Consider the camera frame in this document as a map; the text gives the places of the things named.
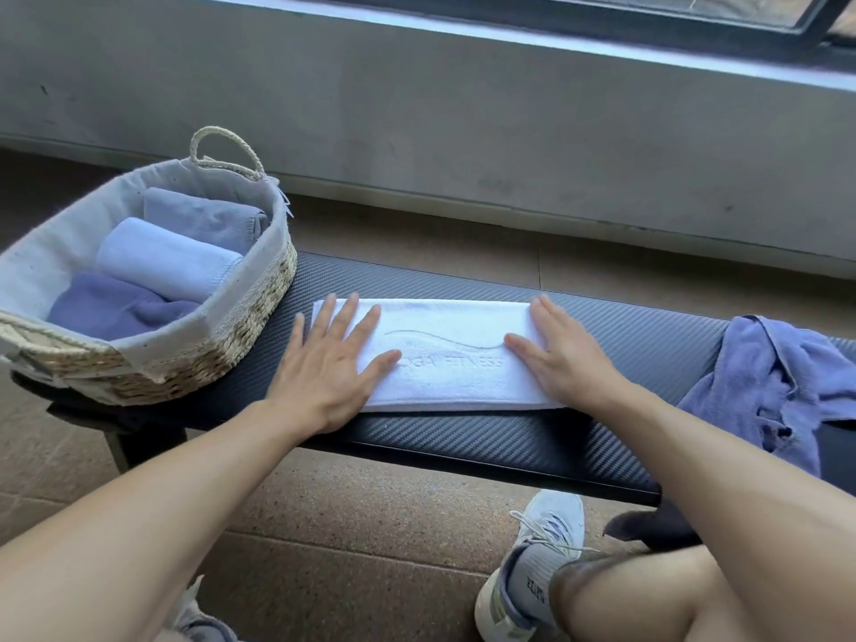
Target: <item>shoelace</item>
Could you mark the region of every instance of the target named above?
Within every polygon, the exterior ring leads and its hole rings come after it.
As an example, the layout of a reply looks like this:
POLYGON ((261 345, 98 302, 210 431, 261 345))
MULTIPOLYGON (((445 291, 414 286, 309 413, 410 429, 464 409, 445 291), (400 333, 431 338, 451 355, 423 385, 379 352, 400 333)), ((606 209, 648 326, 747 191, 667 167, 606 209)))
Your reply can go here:
POLYGON ((571 540, 571 532, 568 529, 568 523, 565 522, 564 518, 551 511, 544 515, 543 524, 516 509, 509 511, 508 515, 518 520, 520 525, 529 528, 532 533, 527 536, 527 539, 543 543, 560 554, 567 550, 600 553, 600 550, 593 547, 572 545, 569 542, 571 540))

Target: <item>black bench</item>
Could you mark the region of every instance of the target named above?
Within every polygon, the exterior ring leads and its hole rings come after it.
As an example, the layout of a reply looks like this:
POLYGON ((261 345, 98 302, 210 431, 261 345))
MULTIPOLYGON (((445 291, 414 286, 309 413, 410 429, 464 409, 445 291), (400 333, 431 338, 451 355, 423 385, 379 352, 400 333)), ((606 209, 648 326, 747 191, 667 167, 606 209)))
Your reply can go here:
MULTIPOLYGON (((108 407, 69 389, 15 376, 51 401, 49 412, 107 433, 125 470, 186 440, 185 428, 208 431, 261 399, 291 331, 294 314, 311 315, 328 292, 363 298, 527 301, 539 292, 373 263, 302 253, 297 276, 256 345, 226 377, 182 399, 149 407, 108 407)), ((710 317, 551 293, 583 322, 631 380, 676 403, 713 366, 726 323, 710 317)), ((856 341, 834 339, 850 359, 856 341)), ((856 431, 822 426, 823 477, 856 494, 856 431)), ((572 410, 361 414, 305 446, 397 464, 571 490, 654 505, 658 485, 601 424, 572 410)))

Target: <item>gray wall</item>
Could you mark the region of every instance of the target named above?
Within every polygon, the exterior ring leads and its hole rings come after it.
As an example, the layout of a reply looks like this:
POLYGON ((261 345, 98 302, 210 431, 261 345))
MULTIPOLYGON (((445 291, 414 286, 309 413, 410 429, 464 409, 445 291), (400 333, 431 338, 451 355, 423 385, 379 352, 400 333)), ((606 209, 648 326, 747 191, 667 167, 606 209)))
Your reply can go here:
POLYGON ((6 138, 183 156, 219 124, 306 179, 856 260, 850 92, 209 0, 0 4, 6 138))

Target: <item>left hand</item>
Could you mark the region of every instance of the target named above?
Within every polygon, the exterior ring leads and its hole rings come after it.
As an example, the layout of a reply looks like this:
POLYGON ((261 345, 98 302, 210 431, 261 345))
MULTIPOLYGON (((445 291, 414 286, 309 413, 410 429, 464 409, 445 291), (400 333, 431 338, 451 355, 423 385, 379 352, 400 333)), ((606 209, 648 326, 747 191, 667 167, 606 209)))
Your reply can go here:
POLYGON ((374 305, 345 338, 354 318, 359 297, 353 293, 332 323, 336 295, 328 295, 312 330, 303 341, 304 316, 298 313, 283 359, 268 388, 264 402, 276 413, 294 415, 306 437, 336 431, 359 412, 374 388, 401 358, 397 349, 380 354, 357 373, 357 355, 380 319, 374 305))

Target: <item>sock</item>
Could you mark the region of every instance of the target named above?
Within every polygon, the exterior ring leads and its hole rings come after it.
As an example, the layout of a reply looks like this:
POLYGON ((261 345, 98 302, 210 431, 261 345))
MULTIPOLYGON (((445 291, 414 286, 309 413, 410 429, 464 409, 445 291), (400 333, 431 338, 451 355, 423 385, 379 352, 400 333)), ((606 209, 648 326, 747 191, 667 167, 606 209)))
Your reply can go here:
POLYGON ((526 617, 556 627, 550 610, 550 582, 562 566, 572 562, 547 545, 531 544, 517 557, 508 574, 508 598, 526 617))

